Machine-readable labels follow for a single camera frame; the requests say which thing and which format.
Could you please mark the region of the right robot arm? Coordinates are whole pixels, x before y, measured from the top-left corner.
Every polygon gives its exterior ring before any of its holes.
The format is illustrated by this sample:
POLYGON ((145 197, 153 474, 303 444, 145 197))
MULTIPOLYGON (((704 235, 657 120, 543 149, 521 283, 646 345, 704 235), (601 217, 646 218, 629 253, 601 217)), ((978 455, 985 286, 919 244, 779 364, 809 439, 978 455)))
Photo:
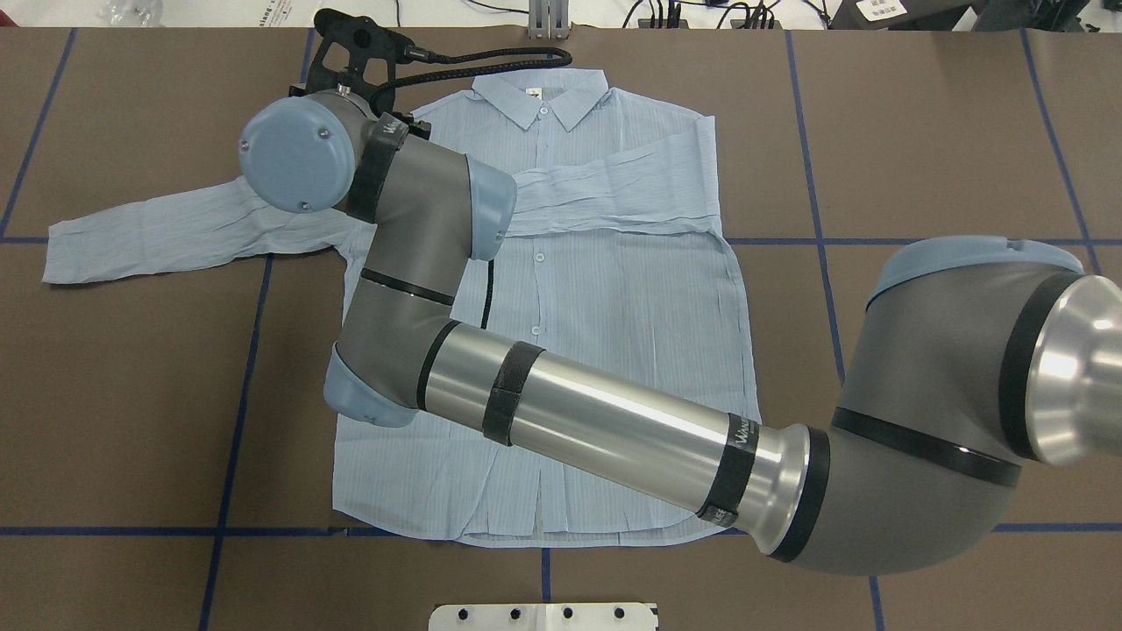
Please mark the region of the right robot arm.
POLYGON ((828 430, 650 390, 451 316, 493 259, 515 181, 325 89, 245 126, 245 179, 291 213, 376 227, 323 395, 342 415, 427 411, 741 528, 804 570, 916 571, 988 534, 1022 464, 1119 454, 1119 287, 1039 241, 947 237, 888 262, 828 430))

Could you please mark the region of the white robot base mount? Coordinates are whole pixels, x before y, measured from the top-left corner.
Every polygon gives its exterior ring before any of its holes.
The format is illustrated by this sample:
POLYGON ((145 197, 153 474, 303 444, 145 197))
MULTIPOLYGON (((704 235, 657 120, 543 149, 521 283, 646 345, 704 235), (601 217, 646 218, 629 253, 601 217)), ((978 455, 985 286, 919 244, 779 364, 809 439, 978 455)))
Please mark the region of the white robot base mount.
POLYGON ((448 604, 430 615, 429 630, 660 630, 656 604, 568 602, 448 604))

